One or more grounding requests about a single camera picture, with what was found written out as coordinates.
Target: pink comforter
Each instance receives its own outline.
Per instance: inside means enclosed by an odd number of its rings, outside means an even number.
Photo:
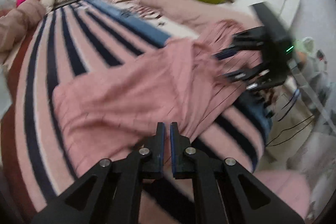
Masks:
[[[258,64],[258,53],[251,51],[223,61],[211,57],[240,30],[234,21],[211,24],[195,41],[172,38],[133,62],[58,86],[55,114],[77,174],[102,158],[126,157],[141,139],[155,134],[158,122],[165,122],[167,134],[169,124],[177,122],[191,141],[208,128],[245,89],[221,75]]]

